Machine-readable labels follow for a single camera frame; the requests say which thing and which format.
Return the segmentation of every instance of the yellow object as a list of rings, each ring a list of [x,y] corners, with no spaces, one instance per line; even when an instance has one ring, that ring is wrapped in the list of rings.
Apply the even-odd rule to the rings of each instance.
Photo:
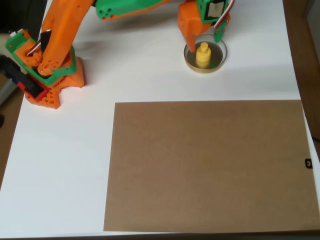
[[[208,43],[201,43],[200,47],[196,50],[196,64],[199,68],[205,69],[209,66],[211,58],[211,49],[208,46]]]
[[[211,58],[211,49],[208,46],[208,43],[201,43],[200,47],[196,50],[196,59],[199,62],[210,61]]]

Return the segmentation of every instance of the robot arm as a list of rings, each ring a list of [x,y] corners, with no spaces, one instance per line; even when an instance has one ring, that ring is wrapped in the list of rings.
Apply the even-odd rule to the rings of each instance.
[[[28,72],[28,86],[39,86],[35,97],[25,85],[21,88],[32,104],[49,108],[60,106],[59,93],[65,87],[83,87],[82,64],[76,58],[72,43],[89,8],[94,5],[98,17],[115,20],[152,10],[170,0],[53,0],[42,24],[40,41],[27,31],[12,37],[6,48]],[[178,9],[178,27],[189,46],[196,50],[196,37],[214,28],[214,39],[224,35],[227,16],[235,0],[186,0]]]

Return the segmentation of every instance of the white table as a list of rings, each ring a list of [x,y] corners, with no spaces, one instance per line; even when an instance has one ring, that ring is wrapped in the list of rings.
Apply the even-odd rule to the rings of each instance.
[[[114,22],[90,9],[74,41],[87,85],[64,89],[58,110],[23,100],[0,191],[0,238],[123,234],[103,232],[116,102],[300,99],[282,0],[236,1],[226,63],[208,75],[184,63],[179,3]]]

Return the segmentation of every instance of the brown paper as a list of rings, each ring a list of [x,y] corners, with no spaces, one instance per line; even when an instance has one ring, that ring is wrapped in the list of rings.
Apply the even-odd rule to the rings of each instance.
[[[0,89],[6,83],[7,78],[0,74]],[[4,116],[3,126],[0,128],[0,188],[5,173],[9,151],[14,137],[20,107],[24,93],[17,89],[0,106],[0,115]]]
[[[299,100],[115,105],[105,231],[320,228]]]

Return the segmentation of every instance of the green plastic part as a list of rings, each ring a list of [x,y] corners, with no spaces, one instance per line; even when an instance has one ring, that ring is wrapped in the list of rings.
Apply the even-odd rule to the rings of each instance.
[[[99,18],[110,18],[147,9],[162,0],[97,0],[96,14]]]
[[[33,43],[36,43],[33,39],[27,39],[22,32],[18,32],[15,36],[13,36],[11,39],[9,39],[5,43],[5,48],[8,49],[8,51],[12,54],[12,56],[29,74],[34,76],[44,85],[50,87],[53,84],[55,84],[59,78],[67,75],[72,75],[77,72],[76,54],[75,54],[75,49],[72,46],[71,47],[72,65],[68,67],[61,67],[61,68],[52,70],[53,74],[47,79],[41,77],[32,68],[27,67],[15,54],[16,50],[19,49],[27,41],[32,41]]]
[[[224,19],[219,27],[214,31],[214,41],[220,42],[225,35],[225,27],[227,26],[227,19]]]
[[[220,16],[212,16],[210,14],[210,8],[214,7],[214,9],[220,14],[227,9],[228,2],[228,0],[196,0],[201,21],[204,24],[217,22]]]

